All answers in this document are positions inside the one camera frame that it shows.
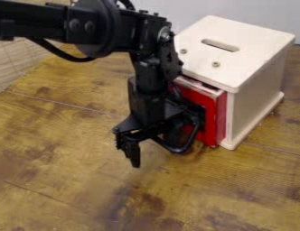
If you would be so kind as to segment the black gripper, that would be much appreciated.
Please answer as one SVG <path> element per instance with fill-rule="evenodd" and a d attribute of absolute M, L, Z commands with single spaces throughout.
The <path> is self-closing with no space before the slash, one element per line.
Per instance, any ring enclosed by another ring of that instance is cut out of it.
<path fill-rule="evenodd" d="M 182 95 L 180 87 L 172 83 L 161 92 L 146 94 L 140 89 L 137 78 L 130 78 L 129 102 L 130 115 L 113 128 L 117 140 L 117 148 L 124 149 L 126 157 L 132 161 L 132 167 L 141 167 L 140 142 L 161 136 L 162 125 L 174 117 L 185 113 L 197 115 L 204 128 L 205 109 Z M 185 119 L 174 119 L 169 122 L 168 131 L 164 133 L 165 147 L 169 151 L 188 151 L 193 139 L 185 133 L 184 128 L 189 124 Z"/>

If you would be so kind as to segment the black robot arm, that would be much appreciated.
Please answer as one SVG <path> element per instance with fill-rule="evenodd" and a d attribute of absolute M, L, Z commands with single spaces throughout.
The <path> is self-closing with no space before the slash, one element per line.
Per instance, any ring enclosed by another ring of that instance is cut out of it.
<path fill-rule="evenodd" d="M 189 150 L 205 128 L 206 110 L 181 95 L 176 78 L 184 62 L 172 23 L 138 11 L 130 0 L 78 0 L 73 5 L 34 5 L 0 0 L 0 41 L 23 37 L 73 62 L 126 52 L 130 115 L 114 128 L 117 148 L 141 166 L 140 142 L 150 139 L 170 152 Z"/>

